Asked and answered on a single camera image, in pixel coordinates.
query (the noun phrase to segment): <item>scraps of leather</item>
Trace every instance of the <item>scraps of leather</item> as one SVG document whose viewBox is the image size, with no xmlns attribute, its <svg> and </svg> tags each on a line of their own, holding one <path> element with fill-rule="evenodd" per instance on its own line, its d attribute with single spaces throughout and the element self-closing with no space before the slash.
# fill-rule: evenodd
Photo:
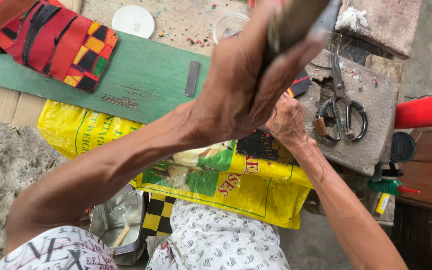
<svg viewBox="0 0 432 270">
<path fill-rule="evenodd" d="M 77 89 L 96 89 L 117 40 L 57 0 L 0 0 L 0 53 Z"/>
</svg>

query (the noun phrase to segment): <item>green wooden board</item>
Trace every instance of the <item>green wooden board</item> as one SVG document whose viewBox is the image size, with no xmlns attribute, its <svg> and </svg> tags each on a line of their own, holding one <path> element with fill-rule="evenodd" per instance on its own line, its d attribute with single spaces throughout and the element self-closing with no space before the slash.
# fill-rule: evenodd
<svg viewBox="0 0 432 270">
<path fill-rule="evenodd" d="M 200 93 L 209 57 L 119 31 L 116 35 L 116 47 L 91 94 L 19 65 L 8 54 L 0 54 L 0 86 L 145 124 Z M 184 95 L 190 61 L 201 63 L 194 97 Z"/>
</svg>

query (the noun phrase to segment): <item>red pole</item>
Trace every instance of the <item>red pole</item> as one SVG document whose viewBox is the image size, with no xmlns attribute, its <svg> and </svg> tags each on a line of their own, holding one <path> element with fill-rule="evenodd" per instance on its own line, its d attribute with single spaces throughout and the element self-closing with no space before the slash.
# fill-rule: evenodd
<svg viewBox="0 0 432 270">
<path fill-rule="evenodd" d="M 394 129 L 432 126 L 432 96 L 399 103 Z"/>
</svg>

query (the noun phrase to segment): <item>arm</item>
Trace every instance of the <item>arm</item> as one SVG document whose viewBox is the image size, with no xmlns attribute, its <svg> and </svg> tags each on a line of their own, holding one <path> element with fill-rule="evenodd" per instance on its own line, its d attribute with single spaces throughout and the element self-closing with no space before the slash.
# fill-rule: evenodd
<svg viewBox="0 0 432 270">
<path fill-rule="evenodd" d="M 357 269 L 407 269 L 391 240 L 308 136 L 303 118 L 301 103 L 284 93 L 266 126 L 308 176 L 351 264 Z"/>
<path fill-rule="evenodd" d="M 76 224 L 85 209 L 107 201 L 159 160 L 242 138 L 264 124 L 279 96 L 321 51 L 321 42 L 302 41 L 258 81 L 267 22 L 276 10 L 270 1 L 261 5 L 244 31 L 216 46 L 195 101 L 76 157 L 19 194 L 7 220 L 5 254 L 51 228 Z"/>
</svg>

